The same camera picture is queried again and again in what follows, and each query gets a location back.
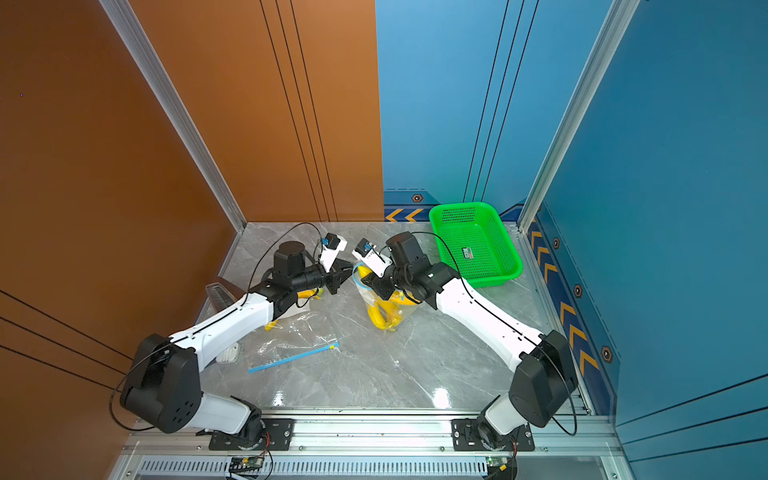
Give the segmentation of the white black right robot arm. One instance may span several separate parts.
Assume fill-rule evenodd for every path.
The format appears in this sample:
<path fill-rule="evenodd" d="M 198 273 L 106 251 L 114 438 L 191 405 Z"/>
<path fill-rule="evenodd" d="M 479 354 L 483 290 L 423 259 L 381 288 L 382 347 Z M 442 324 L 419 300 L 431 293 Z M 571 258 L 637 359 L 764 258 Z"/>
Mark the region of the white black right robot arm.
<path fill-rule="evenodd" d="M 465 437 L 487 450 L 508 450 L 515 432 L 525 426 L 543 428 L 564 405 L 572 404 L 578 385 L 566 338 L 544 334 L 516 320 L 472 288 L 455 262 L 433 263 L 416 234 L 390 237 L 383 254 L 361 240 L 353 254 L 368 269 L 363 283 L 389 299 L 396 291 L 416 304 L 427 304 L 458 321 L 482 340 L 509 368 L 511 385 L 470 422 Z"/>

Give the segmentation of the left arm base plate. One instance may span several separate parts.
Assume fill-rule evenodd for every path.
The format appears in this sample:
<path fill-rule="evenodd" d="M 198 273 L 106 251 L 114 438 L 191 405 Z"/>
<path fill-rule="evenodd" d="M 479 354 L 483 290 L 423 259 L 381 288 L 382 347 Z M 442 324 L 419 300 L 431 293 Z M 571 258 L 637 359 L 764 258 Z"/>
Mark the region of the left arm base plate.
<path fill-rule="evenodd" d="M 245 427 L 244 433 L 211 434 L 208 449 L 211 451 L 287 451 L 293 438 L 293 418 L 262 418 Z"/>

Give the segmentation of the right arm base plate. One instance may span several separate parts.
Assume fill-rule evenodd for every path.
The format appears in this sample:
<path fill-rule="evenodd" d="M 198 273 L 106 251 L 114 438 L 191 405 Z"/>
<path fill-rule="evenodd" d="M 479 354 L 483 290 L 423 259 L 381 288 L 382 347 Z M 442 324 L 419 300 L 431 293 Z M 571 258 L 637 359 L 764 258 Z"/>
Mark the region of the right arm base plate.
<path fill-rule="evenodd" d="M 451 429 L 455 451 L 533 452 L 536 449 L 529 424 L 502 435 L 479 418 L 458 418 L 451 421 Z"/>

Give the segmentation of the clear zip bag with bananas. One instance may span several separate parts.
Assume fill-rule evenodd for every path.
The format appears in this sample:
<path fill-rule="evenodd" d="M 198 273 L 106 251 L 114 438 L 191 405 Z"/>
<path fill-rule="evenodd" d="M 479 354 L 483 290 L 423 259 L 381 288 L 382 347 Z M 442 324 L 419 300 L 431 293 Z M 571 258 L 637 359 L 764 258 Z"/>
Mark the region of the clear zip bag with bananas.
<path fill-rule="evenodd" d="M 372 271 L 368 267 L 357 263 L 352 279 L 367 305 L 367 314 L 373 325 L 380 330 L 394 332 L 415 311 L 417 304 L 400 290 L 396 290 L 388 299 L 382 299 L 363 282 L 370 274 Z"/>

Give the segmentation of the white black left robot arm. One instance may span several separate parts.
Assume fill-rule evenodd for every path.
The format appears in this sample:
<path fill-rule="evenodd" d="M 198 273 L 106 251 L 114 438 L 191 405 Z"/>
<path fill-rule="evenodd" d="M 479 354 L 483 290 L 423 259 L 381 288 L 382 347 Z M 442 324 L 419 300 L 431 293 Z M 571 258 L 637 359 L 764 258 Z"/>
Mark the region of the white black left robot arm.
<path fill-rule="evenodd" d="M 347 241 L 329 233 L 319 246 L 312 258 L 303 243 L 282 243 L 261 281 L 232 305 L 169 337 L 146 337 L 120 387 L 121 406 L 167 434 L 198 428 L 238 447 L 258 446 L 265 434 L 261 410 L 245 400 L 204 392 L 200 374 L 252 331 L 283 316 L 300 293 L 338 291 L 353 273 L 352 263 L 339 256 Z"/>

